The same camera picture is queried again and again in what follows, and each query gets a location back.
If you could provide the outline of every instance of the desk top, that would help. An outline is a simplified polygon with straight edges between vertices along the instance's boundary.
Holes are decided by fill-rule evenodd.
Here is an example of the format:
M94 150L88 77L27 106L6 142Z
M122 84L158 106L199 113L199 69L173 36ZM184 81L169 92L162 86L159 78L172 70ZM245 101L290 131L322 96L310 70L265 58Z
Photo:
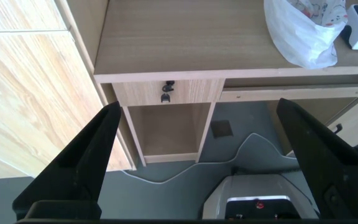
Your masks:
M348 0L347 5L358 3ZM267 30L262 0L111 0L99 46L100 83L358 74L358 51L338 37L338 63L287 62Z

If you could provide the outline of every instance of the wooden cabinet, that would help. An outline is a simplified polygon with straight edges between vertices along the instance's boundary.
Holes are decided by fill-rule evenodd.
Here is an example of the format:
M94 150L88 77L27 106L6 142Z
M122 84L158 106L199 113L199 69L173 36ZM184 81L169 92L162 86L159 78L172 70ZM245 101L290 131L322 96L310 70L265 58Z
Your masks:
M72 8L56 2L0 1L0 178L37 176L106 103L84 57L92 45L81 49ZM133 169L129 150L116 139L108 170Z
M164 105L162 88L166 81L113 83L122 106ZM172 86L169 104L216 102L222 92L224 79L179 80Z
M358 51L341 38L335 46L333 67L287 62L259 0L110 0L94 78L113 86L143 165L197 162L216 103L269 101L275 111L282 97L306 100L331 124L358 98ZM175 91L161 103L168 80Z
M0 1L0 177L36 176L116 100L108 170L198 162L216 103L298 100L355 145L358 51L335 46L333 67L290 64L260 0Z

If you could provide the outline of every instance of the open shelf compartment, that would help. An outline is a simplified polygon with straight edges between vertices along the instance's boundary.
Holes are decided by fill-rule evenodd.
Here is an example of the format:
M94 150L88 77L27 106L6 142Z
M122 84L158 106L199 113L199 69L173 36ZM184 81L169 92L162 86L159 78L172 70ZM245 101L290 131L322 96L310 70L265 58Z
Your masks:
M197 161L211 103L124 108L142 163Z

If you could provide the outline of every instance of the red button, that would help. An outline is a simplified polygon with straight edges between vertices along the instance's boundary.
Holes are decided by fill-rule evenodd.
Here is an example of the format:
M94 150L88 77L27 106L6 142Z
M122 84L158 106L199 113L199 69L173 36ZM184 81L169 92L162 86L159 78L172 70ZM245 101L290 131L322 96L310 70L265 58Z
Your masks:
M263 202L257 202L256 203L256 208L262 209L264 207L265 207L265 205L263 204Z

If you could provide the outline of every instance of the gray carpet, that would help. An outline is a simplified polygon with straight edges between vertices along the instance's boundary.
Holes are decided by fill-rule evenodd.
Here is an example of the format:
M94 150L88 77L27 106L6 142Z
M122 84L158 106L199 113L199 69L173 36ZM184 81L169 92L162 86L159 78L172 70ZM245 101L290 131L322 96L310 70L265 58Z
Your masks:
M232 159L241 147L237 159L230 164L197 165L176 179L155 185L134 179L122 172L106 174L99 205L102 218L135 219L196 219L203 203L233 166L253 171L285 170L298 167L297 161L281 155L278 138L263 102L217 104L213 120L228 119L233 136L214 139L209 130L201 162L222 162ZM138 166L131 174L149 180L162 181L181 172L194 162L168 162ZM286 174L311 197L301 173ZM14 222L11 202L31 181L31 178L0 180L0 223Z

